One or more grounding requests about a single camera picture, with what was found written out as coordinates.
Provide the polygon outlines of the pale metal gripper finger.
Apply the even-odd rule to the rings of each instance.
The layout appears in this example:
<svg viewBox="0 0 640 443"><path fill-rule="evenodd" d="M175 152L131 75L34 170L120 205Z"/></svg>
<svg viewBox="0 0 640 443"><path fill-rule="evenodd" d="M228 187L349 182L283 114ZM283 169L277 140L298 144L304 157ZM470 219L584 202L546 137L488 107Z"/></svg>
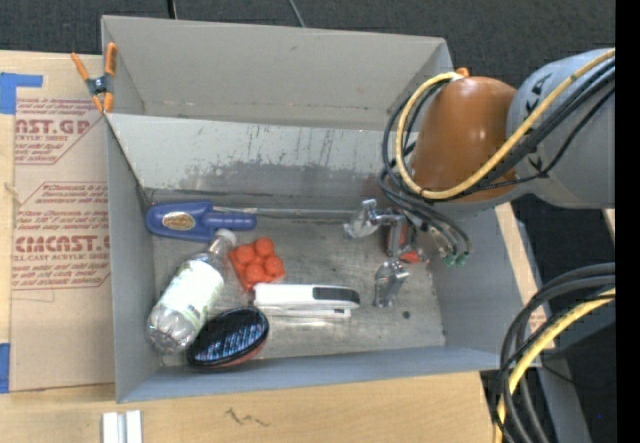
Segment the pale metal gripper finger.
<svg viewBox="0 0 640 443"><path fill-rule="evenodd" d="M390 307L409 276L410 272L400 260L384 261L375 274L373 305L378 308Z"/></svg>
<svg viewBox="0 0 640 443"><path fill-rule="evenodd" d="M392 208L380 209L376 199L367 199L343 224L343 230L349 238L365 238L383 226L396 225L400 220L400 212Z"/></svg>

